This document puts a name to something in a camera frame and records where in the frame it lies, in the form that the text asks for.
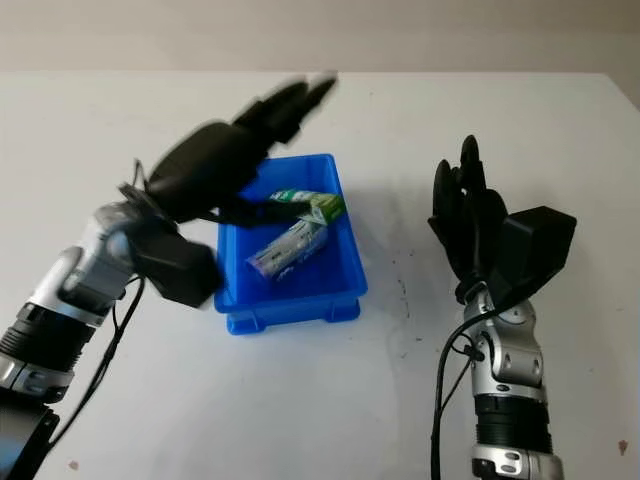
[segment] wire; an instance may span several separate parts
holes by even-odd
[[[442,386],[444,383],[444,370],[447,364],[447,357],[449,356],[449,351],[453,348],[453,342],[455,342],[458,337],[464,335],[464,332],[469,328],[473,327],[477,323],[482,322],[491,317],[495,317],[499,315],[502,311],[508,310],[508,308],[498,310],[490,310],[488,312],[481,313],[476,315],[475,317],[470,318],[466,322],[462,323],[458,328],[456,328],[447,341],[444,344],[442,349],[442,353],[440,354],[440,360],[438,361],[438,373],[436,377],[436,400],[433,411],[433,427],[431,429],[431,478],[432,480],[440,480],[440,423],[442,420],[442,412],[444,410],[443,402],[442,402]],[[447,396],[447,401],[451,398],[451,394]]]
[[[471,366],[471,362],[473,362],[473,357],[469,355],[469,358],[467,359],[467,363],[465,363],[464,367],[460,371],[460,374],[458,375],[458,378],[456,378],[456,381],[453,382],[453,386],[451,387],[451,390],[449,390],[449,394],[445,397],[444,402],[442,402],[442,407],[440,408],[441,415],[442,415],[442,412],[444,412],[444,409],[447,408],[447,404],[449,403],[449,400],[451,400],[451,397],[453,397],[453,394],[456,392],[458,385],[460,385],[460,382],[464,378],[464,374],[467,373],[467,370],[469,370],[469,367]]]
[[[107,346],[104,352],[104,355],[102,356],[102,361],[100,362],[100,364],[98,365],[98,368],[93,374],[93,378],[91,379],[91,382],[89,382],[89,386],[87,387],[86,391],[84,392],[84,395],[80,399],[80,402],[78,403],[75,410],[69,417],[69,420],[67,420],[67,423],[65,423],[65,425],[60,429],[58,434],[49,443],[47,448],[48,452],[50,452],[58,444],[58,442],[64,436],[64,434],[67,433],[67,430],[69,430],[69,427],[71,427],[71,425],[76,420],[80,412],[82,412],[82,409],[85,407],[87,402],[91,400],[91,397],[93,396],[93,394],[96,392],[96,390],[102,383],[102,380],[104,379],[104,376],[107,373],[107,369],[109,368],[109,364],[111,363],[111,360],[113,360],[113,357],[116,353],[118,344],[120,343],[120,340],[124,335],[124,331],[127,328],[127,325],[129,325],[129,321],[131,320],[131,317],[133,317],[133,314],[136,311],[138,304],[140,303],[140,299],[142,298],[142,294],[144,293],[144,287],[145,287],[144,277],[140,277],[140,276],[135,277],[131,279],[129,283],[131,283],[134,280],[138,280],[140,282],[138,284],[138,290],[136,291],[136,295],[135,297],[133,297],[133,300],[131,301],[131,305],[129,305],[129,308],[127,309],[127,313],[125,313],[122,323],[120,325],[118,325],[118,322],[116,319],[115,305],[114,305],[112,309],[112,319],[116,328],[113,334],[113,338],[111,339],[111,342],[109,342],[109,345]]]

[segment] robotic arm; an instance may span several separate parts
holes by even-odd
[[[542,352],[528,298],[564,266],[576,219],[547,207],[509,215],[500,195],[486,187],[473,136],[464,141],[460,163],[453,169],[440,163],[429,224],[460,280],[456,298],[466,305],[465,323],[456,332],[468,329],[472,340],[478,418],[473,474],[483,480],[562,480],[547,429]],[[443,408],[437,398],[431,451],[437,480]]]
[[[156,166],[144,190],[122,185],[125,200],[94,213],[79,245],[60,254],[0,340],[0,480],[36,474],[59,423],[47,405],[62,400],[82,348],[134,275],[193,307],[222,285],[211,249],[182,237],[179,223],[203,218],[252,226],[308,210],[307,203],[249,203],[238,192],[334,83],[296,82],[231,124],[198,128]]]

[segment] beige wall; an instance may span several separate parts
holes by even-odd
[[[606,72],[640,105],[640,0],[3,0],[0,69]]]

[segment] white table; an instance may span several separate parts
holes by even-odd
[[[93,209],[118,199],[133,157],[150,169],[193,126],[230,118],[284,78],[0,75],[4,323]],[[460,321],[426,219],[436,165],[457,160],[468,133],[511,211],[547,204],[578,218],[566,268],[533,299],[566,478],[637,478],[640,113],[599,75],[341,81],[277,153],[335,154],[369,282],[360,319],[232,337],[212,309],[150,289],[108,378],[38,478],[425,478],[436,362]],[[213,225],[184,231],[215,243]],[[111,333],[105,324],[86,348],[62,414]],[[474,423],[467,381],[446,413],[444,478],[471,478]]]

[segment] blue plastic bin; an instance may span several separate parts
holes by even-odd
[[[268,160],[243,196],[264,200],[287,188],[342,195],[333,157],[322,154]],[[227,329],[233,335],[303,320],[340,322],[360,314],[358,297],[367,291],[367,281],[348,214],[329,226],[326,247],[280,282],[268,284],[247,266],[247,257],[293,223],[252,229],[218,227],[218,261],[226,286],[216,293],[214,303],[216,310],[228,314]]]

